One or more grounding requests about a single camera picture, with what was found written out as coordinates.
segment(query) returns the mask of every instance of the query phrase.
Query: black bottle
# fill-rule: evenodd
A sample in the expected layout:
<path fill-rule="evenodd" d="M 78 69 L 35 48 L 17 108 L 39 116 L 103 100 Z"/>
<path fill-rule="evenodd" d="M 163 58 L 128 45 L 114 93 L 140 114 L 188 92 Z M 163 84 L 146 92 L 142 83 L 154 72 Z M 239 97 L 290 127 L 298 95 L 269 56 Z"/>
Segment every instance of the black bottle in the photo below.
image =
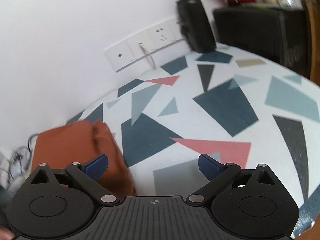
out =
<path fill-rule="evenodd" d="M 201 0 L 178 0 L 180 32 L 189 46 L 198 53 L 206 53 L 216 48 L 210 23 Z"/>

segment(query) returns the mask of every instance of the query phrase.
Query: table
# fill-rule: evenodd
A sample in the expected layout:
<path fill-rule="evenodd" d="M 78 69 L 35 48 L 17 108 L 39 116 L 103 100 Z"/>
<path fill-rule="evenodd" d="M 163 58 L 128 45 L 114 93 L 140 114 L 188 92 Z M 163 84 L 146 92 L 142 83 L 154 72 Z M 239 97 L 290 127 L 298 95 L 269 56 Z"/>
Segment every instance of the table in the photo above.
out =
<path fill-rule="evenodd" d="M 320 89 L 241 49 L 192 52 L 113 91 L 68 121 L 102 119 L 139 195 L 182 195 L 208 180 L 199 154 L 268 164 L 297 205 L 297 236 L 320 213 Z"/>

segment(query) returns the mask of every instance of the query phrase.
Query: person's hand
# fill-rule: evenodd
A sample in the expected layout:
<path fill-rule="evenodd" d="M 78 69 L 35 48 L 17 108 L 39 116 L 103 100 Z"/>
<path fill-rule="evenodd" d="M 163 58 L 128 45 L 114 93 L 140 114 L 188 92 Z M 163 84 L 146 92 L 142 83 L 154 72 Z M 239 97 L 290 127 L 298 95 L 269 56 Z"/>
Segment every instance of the person's hand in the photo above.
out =
<path fill-rule="evenodd" d="M 7 228 L 0 228 L 0 240 L 11 240 L 14 234 Z"/>

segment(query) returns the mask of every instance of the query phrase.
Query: dark blue triangle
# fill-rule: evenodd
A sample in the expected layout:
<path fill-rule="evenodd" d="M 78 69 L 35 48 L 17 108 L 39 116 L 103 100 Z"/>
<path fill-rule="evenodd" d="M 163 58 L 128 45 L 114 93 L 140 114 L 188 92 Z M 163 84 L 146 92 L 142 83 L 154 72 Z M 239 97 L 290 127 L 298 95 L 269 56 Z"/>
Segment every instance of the dark blue triangle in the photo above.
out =
<path fill-rule="evenodd" d="M 88 115 L 86 120 L 90 123 L 95 123 L 97 120 L 101 120 L 103 122 L 103 104 L 98 106 L 91 114 Z"/>
<path fill-rule="evenodd" d="M 211 51 L 206 54 L 203 54 L 197 61 L 209 61 L 209 62 L 220 62 L 220 63 L 229 63 L 232 59 L 232 56 L 220 51 Z"/>
<path fill-rule="evenodd" d="M 299 219 L 294 228 L 294 235 L 304 232 L 316 220 L 320 213 L 320 185 L 299 208 Z"/>
<path fill-rule="evenodd" d="M 232 82 L 233 78 L 193 100 L 231 136 L 235 136 L 258 118 L 241 88 L 229 89 Z"/>
<path fill-rule="evenodd" d="M 174 144 L 181 138 L 149 116 L 141 113 L 133 126 L 131 119 L 121 124 L 123 157 L 128 167 Z"/>
<path fill-rule="evenodd" d="M 122 86 L 118 89 L 118 97 L 122 96 L 123 94 L 130 91 L 131 89 L 134 89 L 135 87 L 137 87 L 138 85 L 140 85 L 143 82 L 144 82 L 143 80 L 135 79 L 135 80 L 132 80 L 131 82 L 129 82 L 128 84 L 125 84 L 124 86 Z"/>
<path fill-rule="evenodd" d="M 186 57 L 177 58 L 176 60 L 161 66 L 161 68 L 167 71 L 170 75 L 173 75 L 187 67 L 188 67 L 188 64 L 186 61 Z"/>
<path fill-rule="evenodd" d="M 83 114 L 84 111 L 80 112 L 79 114 L 75 115 L 74 117 L 72 117 L 66 124 L 70 124 L 73 122 L 76 122 L 79 120 L 79 118 L 81 117 L 81 115 Z"/>

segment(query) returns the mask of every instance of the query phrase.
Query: black cable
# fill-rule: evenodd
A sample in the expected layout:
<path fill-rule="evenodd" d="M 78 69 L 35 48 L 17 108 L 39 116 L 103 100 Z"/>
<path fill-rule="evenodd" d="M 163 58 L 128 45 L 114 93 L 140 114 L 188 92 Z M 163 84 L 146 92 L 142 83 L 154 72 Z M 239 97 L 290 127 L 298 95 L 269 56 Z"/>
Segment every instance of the black cable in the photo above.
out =
<path fill-rule="evenodd" d="M 28 139 L 28 149 L 29 149 L 29 152 L 30 152 L 30 155 L 32 155 L 32 151 L 33 149 L 31 148 L 31 144 L 32 144 L 32 139 L 36 136 L 38 136 L 39 134 L 38 133 L 34 133 L 32 134 L 29 139 Z"/>
<path fill-rule="evenodd" d="M 20 163 L 20 173 L 22 174 L 23 171 L 22 171 L 21 157 L 20 157 L 19 154 L 18 154 L 18 160 L 19 160 L 19 163 Z"/>
<path fill-rule="evenodd" d="M 12 152 L 11 157 L 10 157 L 10 161 L 14 161 L 14 162 L 17 161 L 18 156 L 21 156 L 21 154 L 19 152 L 23 149 L 25 149 L 27 152 L 30 153 L 29 149 L 26 146 L 20 146 Z"/>

